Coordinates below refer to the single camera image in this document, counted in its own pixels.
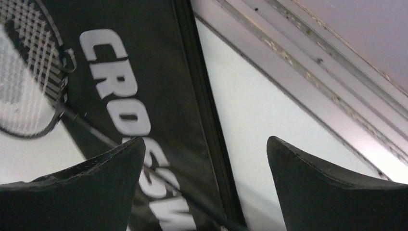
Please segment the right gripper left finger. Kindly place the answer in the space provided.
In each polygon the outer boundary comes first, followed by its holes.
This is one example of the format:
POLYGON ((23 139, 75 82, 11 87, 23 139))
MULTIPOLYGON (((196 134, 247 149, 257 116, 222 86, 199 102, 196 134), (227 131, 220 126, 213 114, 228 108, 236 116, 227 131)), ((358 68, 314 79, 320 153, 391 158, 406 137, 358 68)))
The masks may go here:
POLYGON ((0 187, 3 231, 125 231, 145 154, 133 138, 31 182, 0 187))

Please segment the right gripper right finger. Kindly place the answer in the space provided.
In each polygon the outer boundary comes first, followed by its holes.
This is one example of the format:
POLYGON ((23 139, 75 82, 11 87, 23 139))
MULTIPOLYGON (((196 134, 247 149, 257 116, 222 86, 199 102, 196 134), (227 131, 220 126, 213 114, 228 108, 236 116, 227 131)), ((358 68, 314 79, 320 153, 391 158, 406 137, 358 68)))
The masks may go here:
POLYGON ((276 136, 267 156, 287 230, 407 230, 406 184, 351 171, 276 136))

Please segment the black racket bag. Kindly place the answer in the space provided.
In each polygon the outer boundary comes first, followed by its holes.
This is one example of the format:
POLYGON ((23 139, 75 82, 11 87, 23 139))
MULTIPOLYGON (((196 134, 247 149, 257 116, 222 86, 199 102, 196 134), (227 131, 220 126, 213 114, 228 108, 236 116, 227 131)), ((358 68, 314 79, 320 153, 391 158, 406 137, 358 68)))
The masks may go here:
POLYGON ((246 230, 189 0, 46 0, 77 62, 67 104, 143 138, 132 231, 246 230))

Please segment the black racket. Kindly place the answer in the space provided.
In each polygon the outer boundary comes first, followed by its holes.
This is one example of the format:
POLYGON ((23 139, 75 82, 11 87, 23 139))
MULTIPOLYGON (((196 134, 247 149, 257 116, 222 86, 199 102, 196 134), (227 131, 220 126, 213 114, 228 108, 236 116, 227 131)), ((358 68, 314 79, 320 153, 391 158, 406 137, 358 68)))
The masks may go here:
POLYGON ((67 104, 77 62, 43 2, 0 3, 0 134, 35 140, 25 153, 21 145, 1 150, 0 170, 26 174, 28 182, 125 143, 112 141, 67 104))

